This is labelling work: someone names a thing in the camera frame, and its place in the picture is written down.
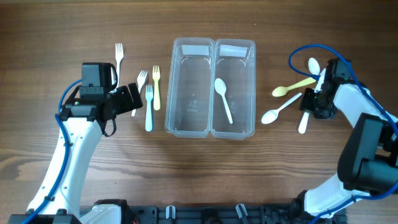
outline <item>storage container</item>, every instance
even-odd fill
[[[254,134],[256,45],[251,40],[178,38],[174,41],[167,96],[167,132],[181,138],[244,139]],[[216,78],[226,84],[223,99]]]

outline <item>white fork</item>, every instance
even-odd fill
[[[147,80],[147,77],[148,77],[148,72],[147,72],[147,71],[142,70],[142,71],[139,73],[139,75],[138,75],[138,77],[137,77],[138,92],[139,92],[139,93],[141,93],[142,87],[145,85],[145,82],[146,82],[146,80]],[[137,110],[134,109],[134,110],[131,112],[131,116],[135,116],[135,115],[136,115],[136,111],[137,111]]]
[[[147,117],[145,120],[145,130],[151,131],[153,128],[152,125],[152,100],[154,99],[154,90],[152,89],[152,85],[147,85],[145,92],[145,99],[147,100]]]
[[[116,88],[117,88],[117,87],[119,87],[119,82],[120,82],[120,63],[124,57],[123,45],[121,43],[116,43],[116,50],[115,50],[114,57],[116,59],[116,73],[118,74],[118,84],[116,85]]]

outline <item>wooden tabletop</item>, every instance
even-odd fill
[[[372,95],[398,114],[398,4],[393,1],[134,1],[121,3],[6,4],[0,6],[0,222],[24,213],[38,191],[57,143],[54,119],[66,87],[83,62],[111,62],[123,43],[121,84],[159,65],[160,111],[144,130],[145,111],[117,117],[118,130],[98,144],[81,205],[125,198],[129,205],[285,203],[336,172],[352,127],[342,113],[310,118],[299,134],[299,102],[277,121],[261,116],[282,98],[271,92],[304,77],[287,65],[291,51],[326,44],[353,61]],[[177,37],[248,39],[256,43],[256,132],[243,141],[180,139],[164,128],[170,61]],[[294,58],[307,70],[333,58],[308,50]],[[349,223],[397,223],[395,196],[359,202]]]

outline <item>yellow spoon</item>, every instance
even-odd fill
[[[291,85],[289,87],[280,86],[280,87],[276,88],[274,91],[272,91],[272,96],[274,96],[274,97],[284,96],[284,95],[286,95],[286,93],[289,90],[293,90],[295,88],[309,85],[309,84],[315,83],[315,82],[316,82],[316,80],[310,77],[310,78],[306,78],[306,79],[302,80],[301,82],[298,82],[294,85]]]

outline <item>plastic fork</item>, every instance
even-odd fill
[[[116,85],[116,88],[117,88],[117,87],[119,87],[119,82],[120,82],[120,63],[124,57],[123,45],[121,43],[116,43],[116,50],[115,50],[114,57],[116,59],[116,73],[118,74],[118,84]]]
[[[159,95],[160,70],[158,65],[154,65],[152,71],[152,78],[154,79],[155,83],[154,109],[160,110],[160,95]]]
[[[139,92],[139,93],[141,93],[142,87],[144,86],[144,84],[145,84],[145,82],[146,82],[146,80],[147,80],[147,77],[148,77],[148,72],[147,72],[147,71],[142,70],[142,71],[139,73],[139,75],[138,75],[138,77],[137,77],[138,92]],[[137,110],[134,109],[134,110],[131,112],[131,116],[135,116],[135,115],[136,115],[136,111],[137,111]]]
[[[145,130],[151,131],[152,125],[152,100],[154,99],[154,90],[152,85],[147,85],[145,92],[145,99],[147,100],[147,117],[145,120]]]

